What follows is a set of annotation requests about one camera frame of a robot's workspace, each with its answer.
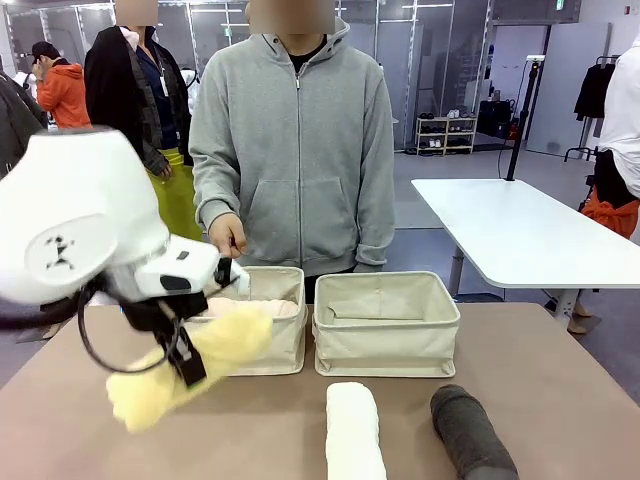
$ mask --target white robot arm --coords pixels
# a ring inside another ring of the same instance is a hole
[[[157,311],[136,305],[148,309],[145,301],[164,298],[186,315],[182,299],[193,304],[190,296],[200,295],[196,304],[204,306],[213,278],[249,289],[246,272],[214,246],[169,233],[142,162],[118,131],[31,137],[0,182],[0,225],[0,297],[13,302],[51,303],[99,279],[97,288],[123,305],[134,328],[156,334]]]

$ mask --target hoodie zipper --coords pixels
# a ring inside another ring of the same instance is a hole
[[[299,72],[296,72],[296,95],[298,99],[298,248],[300,249],[300,269],[303,264],[302,242],[302,122],[300,121],[300,75],[306,68],[305,63]]]

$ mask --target fabric storage basket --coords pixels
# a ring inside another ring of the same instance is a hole
[[[251,277],[249,295],[241,296],[232,287],[218,296],[231,300],[288,300],[294,302],[298,309],[292,317],[273,319],[273,340],[269,350],[233,376],[288,375],[300,372],[304,363],[304,332],[307,323],[304,273],[299,268],[289,267],[246,267],[245,270]],[[205,313],[193,320],[202,322],[213,319]]]
[[[429,272],[327,275],[316,285],[316,370],[325,376],[455,375],[460,313]]]

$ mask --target black pole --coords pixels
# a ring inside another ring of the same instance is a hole
[[[533,62],[533,65],[531,65],[531,72],[529,73],[527,95],[524,97],[524,105],[522,106],[522,112],[520,112],[520,122],[518,123],[518,134],[516,135],[516,143],[513,145],[513,152],[511,152],[511,162],[509,163],[509,172],[507,173],[507,178],[505,179],[508,182],[513,182],[513,176],[516,173],[516,164],[518,163],[518,155],[520,154],[522,137],[524,137],[524,129],[527,126],[527,118],[529,118],[529,104],[531,103],[531,97],[533,96],[533,89],[536,85],[536,78],[538,77],[539,70],[540,64],[538,62]]]

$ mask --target orange fabric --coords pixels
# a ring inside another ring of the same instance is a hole
[[[51,112],[59,128],[90,127],[82,66],[58,65],[38,82],[38,103]]]
[[[614,209],[609,202],[601,202],[598,199],[598,190],[594,188],[593,195],[591,195],[582,213],[609,230],[613,230],[617,234],[630,239],[638,225],[639,208],[640,200],[636,200]]]

